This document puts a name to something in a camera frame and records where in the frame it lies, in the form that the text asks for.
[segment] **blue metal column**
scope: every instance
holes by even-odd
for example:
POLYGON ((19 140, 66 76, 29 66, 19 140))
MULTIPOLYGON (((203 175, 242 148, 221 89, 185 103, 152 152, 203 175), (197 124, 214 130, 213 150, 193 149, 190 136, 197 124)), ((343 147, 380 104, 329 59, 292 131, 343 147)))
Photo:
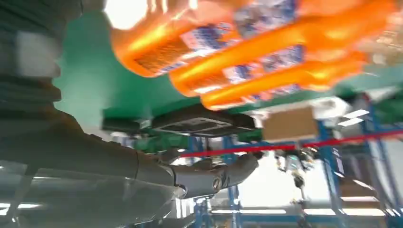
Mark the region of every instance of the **blue metal column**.
MULTIPOLYGON (((230 136, 225 136, 222 140, 224 149, 230 149, 233 147, 233 141, 230 136)), ((235 154, 224 155, 224 160, 226 164, 231 164, 235 159, 235 154)), ((228 188, 228 197, 230 199, 230 208, 232 210, 231 228, 242 228, 242 221, 240 217, 239 190, 237 186, 228 188)))
MULTIPOLYGON (((322 141, 328 140, 326 127, 322 121, 318 121, 318 128, 320 134, 319 139, 322 141)), ((336 225, 338 228, 347 228, 345 215, 343 213, 342 200, 340 198, 339 181, 337 175, 334 172, 335 170, 337 170, 337 163, 333 155, 333 149, 330 146, 324 146, 320 148, 319 151, 321 159, 324 163, 325 175, 327 183, 329 185, 332 209, 338 217, 336 225)))
MULTIPOLYGON (((372 104, 369 97, 367 98, 367 102, 368 102, 370 120, 372 121, 372 124, 374 127, 374 133, 380 133, 383 131, 383 129, 381 128, 381 123, 379 122, 378 117, 375 115, 375 107, 372 104)), ((390 165, 389 157, 386 154, 384 142, 382 141, 382 139, 380 137, 377 137, 376 144, 378 146, 378 149, 379 149, 379 152, 381 155, 381 159, 385 166, 385 171, 386 171, 386 176, 388 178, 389 186, 391 187, 392 194, 394 196, 394 202, 393 202, 394 208, 396 210, 400 210, 400 208, 402 208, 402 202, 400 200, 401 198, 400 198, 399 191, 397 190, 395 179, 393 178, 392 167, 390 165)))

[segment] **cardboard box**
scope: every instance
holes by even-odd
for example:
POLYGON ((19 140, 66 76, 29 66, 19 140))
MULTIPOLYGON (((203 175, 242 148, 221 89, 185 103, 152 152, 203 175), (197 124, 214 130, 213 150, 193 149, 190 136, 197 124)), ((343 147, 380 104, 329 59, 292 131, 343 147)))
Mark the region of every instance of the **cardboard box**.
POLYGON ((263 122, 263 139, 270 143, 313 139, 318 136, 311 106, 270 114, 263 122))

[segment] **blue steel frame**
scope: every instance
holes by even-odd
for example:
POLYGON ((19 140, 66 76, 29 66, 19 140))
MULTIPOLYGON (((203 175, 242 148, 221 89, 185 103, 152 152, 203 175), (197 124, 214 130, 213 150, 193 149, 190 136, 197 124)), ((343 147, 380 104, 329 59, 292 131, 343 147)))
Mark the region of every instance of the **blue steel frame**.
MULTIPOLYGON (((369 114, 365 118, 365 121, 361 122, 361 129, 362 129, 363 134, 381 133, 381 132, 396 131, 396 130, 403 129, 403 127, 401 127, 399 124, 393 124, 392 127, 383 127, 379 121, 379 118, 375 115, 375 106, 372 103, 370 97, 368 95, 365 95, 364 97, 366 99, 369 114)), ((384 142, 379 137, 376 138, 375 142, 376 142, 376 146, 380 152, 381 160, 383 161, 383 165, 385 167, 384 170, 386 172, 386 177, 387 177, 387 182, 388 182, 387 184, 391 188, 392 194, 394 197, 393 199, 387 200, 387 202, 383 202, 384 203, 383 206, 386 206, 386 204, 387 204, 389 207, 393 208, 395 211, 398 211, 398 214, 395 216, 391 216, 390 214, 386 213, 387 226, 389 228, 400 228, 400 227, 403 227, 403 216, 402 216, 403 204, 401 202, 400 192, 397 189, 397 184, 394 179, 391 163, 390 163, 388 154, 386 152, 384 142)), ((371 152, 368 140, 365 141, 365 146, 368 149, 368 151, 371 152)))
MULTIPOLYGON (((328 135, 326 132, 326 128, 322 121, 318 121, 319 128, 319 140, 328 139, 328 135)), ((234 145, 233 140, 230 136, 225 136, 222 139, 223 148, 231 149, 231 148, 242 148, 242 147, 251 147, 251 146, 264 146, 264 145, 284 145, 291 144, 295 142, 280 142, 280 143, 268 143, 268 142, 259 142, 254 144, 246 144, 246 145, 234 145)), ((197 140, 196 137, 190 137, 189 139, 189 152, 203 151, 203 145, 201 140, 197 140)), ((334 174, 333 170, 336 170, 336 162, 333 157, 332 148, 330 146, 324 147, 321 151, 322 160, 326 166, 326 178, 329 183, 329 190, 331 193, 331 199, 333 204, 333 210, 336 213, 336 216, 311 216, 307 215, 307 221, 310 223, 327 223, 327 224, 335 224, 338 228, 346 228, 345 216, 341 213, 341 199, 339 196, 339 185, 337 181, 337 176, 334 174)), ((236 159, 235 154, 226 154, 223 156, 225 162, 227 164, 232 163, 236 159)), ((284 222, 284 223, 296 223, 300 220, 300 216, 298 215, 285 215, 285 216, 262 216, 262 215, 242 215, 240 213, 241 204, 239 201, 239 190, 237 186, 232 188, 228 188, 228 196, 230 200, 230 209, 232 211, 232 224, 231 228, 241 228, 242 221, 254 221, 254 222, 284 222)), ((201 228, 203 222, 205 222, 206 227, 210 222, 210 218, 208 214, 204 213, 206 210, 201 208, 201 205, 195 204, 195 223, 193 224, 194 228, 201 228)), ((220 218, 224 218, 225 215, 213 215, 212 216, 216 220, 220 220, 220 218)))
MULTIPOLYGON (((379 119, 375 115, 374 105, 371 100, 367 98, 368 103, 368 111, 369 114, 364 122, 361 122, 360 125, 362 127, 363 134, 372 134, 372 133, 381 133, 386 131, 395 131, 402 130, 403 127, 398 124, 393 124, 391 128, 385 128, 381 126, 379 119)), ((319 140, 324 141, 328 139, 328 135, 326 132, 326 127, 322 121, 318 121, 318 129, 319 129, 319 140)), ((387 175, 388 184, 392 189, 392 193, 394 195, 393 200, 387 200, 388 205, 393 209, 403 214, 403 204, 401 202, 400 193, 397 190, 396 182, 394 179, 394 175, 392 173, 391 165, 389 158, 386 153, 386 148, 384 142, 381 138, 377 138, 375 140, 377 148, 379 149, 381 159, 383 161, 383 165, 385 166, 385 172, 387 175)), ((231 149, 231 148, 242 148, 242 147, 251 147, 251 146, 266 146, 266 145, 284 145, 291 144, 293 142, 281 142, 276 144, 271 144, 267 142, 258 142, 254 144, 246 144, 246 145, 234 145, 233 140, 230 136, 223 137, 223 148, 231 149)), ((365 147, 370 152, 370 146, 368 140, 364 142, 365 147)), ((195 151, 203 151, 202 140, 198 140, 196 137, 190 137, 189 142, 189 152, 195 151)), ((350 221, 350 218, 347 218, 345 214, 342 212, 342 201, 340 199, 339 192, 339 183, 338 177, 335 174, 337 170, 337 162, 335 161, 335 156, 333 153, 333 148, 331 146, 325 146, 320 149, 321 159, 324 162, 325 174, 329 186, 329 192, 331 194, 332 200, 332 209, 336 213, 336 216, 311 216, 307 215, 306 219, 310 223, 327 223, 334 224, 338 228, 346 228, 347 221, 350 221)), ((224 157, 226 163, 230 164, 236 159, 234 154, 227 154, 224 157)), ((243 215, 240 213, 241 204, 239 201, 239 191, 238 187, 232 187, 228 189, 228 195, 230 199, 230 209, 233 211, 230 216, 232 217, 232 228, 241 228, 242 222, 275 222, 275 223, 296 223, 300 216, 296 215, 243 215)), ((201 228, 203 222, 205 222, 206 227, 209 227, 209 214, 206 213, 206 208, 201 208, 201 205, 195 205, 194 211, 196 213, 196 221, 193 225, 194 228, 201 228)), ((224 220, 228 219, 229 215, 225 214, 214 214, 211 215, 214 220, 224 220)), ((403 216, 394 216, 387 217, 387 226, 389 228, 402 228, 403 227, 403 216)))

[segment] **metal rack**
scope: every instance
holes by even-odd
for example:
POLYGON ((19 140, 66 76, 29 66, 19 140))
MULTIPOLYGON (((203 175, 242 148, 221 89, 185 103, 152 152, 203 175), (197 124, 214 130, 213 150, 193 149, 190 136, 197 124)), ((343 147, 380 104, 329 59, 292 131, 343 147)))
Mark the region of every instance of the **metal rack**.
MULTIPOLYGON (((379 123, 379 120, 375 116, 374 113, 374 106, 371 103, 370 99, 367 98, 367 105, 369 109, 369 115, 367 115, 367 118, 365 121, 361 122, 361 129, 363 135, 369 135, 369 134, 377 134, 377 133, 387 133, 387 132, 392 132, 392 131, 401 131, 402 128, 398 124, 394 124, 393 127, 384 127, 381 126, 379 123)), ((319 141, 326 141, 329 139, 328 132, 326 131, 325 125, 323 121, 318 121, 318 129, 319 129, 319 141)), ((247 146, 239 146, 239 145, 234 145, 233 140, 231 137, 226 136, 223 137, 223 148, 224 149, 233 149, 233 148, 251 148, 251 147, 259 147, 259 146, 265 146, 265 145, 270 145, 270 146, 276 146, 276 145, 289 145, 289 142, 285 143, 277 143, 277 144, 268 144, 266 142, 260 142, 260 143, 255 143, 255 144, 248 144, 247 146)), ((381 200, 381 203, 383 204, 384 208, 391 208, 394 209, 395 211, 400 211, 402 208, 402 203, 400 202, 400 197, 399 197, 399 192, 397 190, 397 186, 395 183, 395 180, 393 178, 392 174, 392 169, 390 165, 390 161, 388 159, 386 149, 384 146, 384 142, 382 138, 376 137, 375 138, 376 145, 378 147, 378 150, 380 152, 380 155, 382 157, 382 162, 384 165, 384 169, 386 172, 387 176, 387 181, 388 185, 391 187, 394 198, 389 200, 387 205, 385 200, 381 200)), ((202 141, 198 140, 196 137, 190 137, 190 148, 189 148, 189 153, 192 154, 194 152, 201 152, 203 151, 203 145, 202 141)), ((369 146, 368 139, 364 140, 364 146, 366 147, 367 151, 371 153, 371 148, 369 146)), ((312 216, 312 215, 307 215, 306 220, 309 223, 327 223, 327 224, 333 224, 333 226, 337 228, 347 228, 349 227, 349 222, 354 220, 353 218, 349 218, 344 212, 342 208, 342 200, 340 198, 340 186, 338 183, 337 176, 334 172, 337 167, 337 163, 335 161, 335 155, 334 155, 334 150, 332 146, 326 145, 320 148, 319 150, 320 155, 321 155, 321 160, 323 161, 325 165, 325 174, 326 174, 326 179, 327 183, 329 186, 329 192, 330 192, 330 198, 331 198, 331 203, 332 203, 332 209, 335 212, 335 216, 312 216)), ((234 154, 225 154, 223 156, 224 160, 226 163, 231 163, 233 159, 235 159, 234 154)), ((230 200, 230 209, 232 211, 232 214, 230 215, 222 215, 222 214, 210 214, 207 211, 206 204, 200 204, 196 203, 195 204, 195 214, 196 214, 196 221, 193 224, 194 228, 201 228, 201 227, 210 227, 210 221, 211 218, 215 221, 219 220, 228 220, 231 219, 231 228, 241 228, 243 222, 270 222, 270 223, 297 223, 297 221, 300 219, 300 216, 298 215, 249 215, 249 214, 242 214, 240 213, 241 209, 241 204, 238 199, 239 196, 239 191, 237 186, 232 187, 228 189, 228 197, 230 200)), ((403 227, 403 218, 399 216, 391 216, 388 213, 385 213, 385 221, 387 224, 387 227, 389 228, 401 228, 403 227)))

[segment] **bottle label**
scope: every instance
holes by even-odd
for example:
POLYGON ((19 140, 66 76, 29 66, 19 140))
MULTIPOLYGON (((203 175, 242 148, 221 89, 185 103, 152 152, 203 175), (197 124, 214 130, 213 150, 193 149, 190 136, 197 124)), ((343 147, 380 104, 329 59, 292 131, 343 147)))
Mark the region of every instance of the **bottle label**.
POLYGON ((156 48, 135 59, 155 75, 165 74, 219 50, 233 46, 265 31, 284 26, 295 19, 296 0, 255 0, 231 17, 216 24, 197 27, 179 40, 156 48))

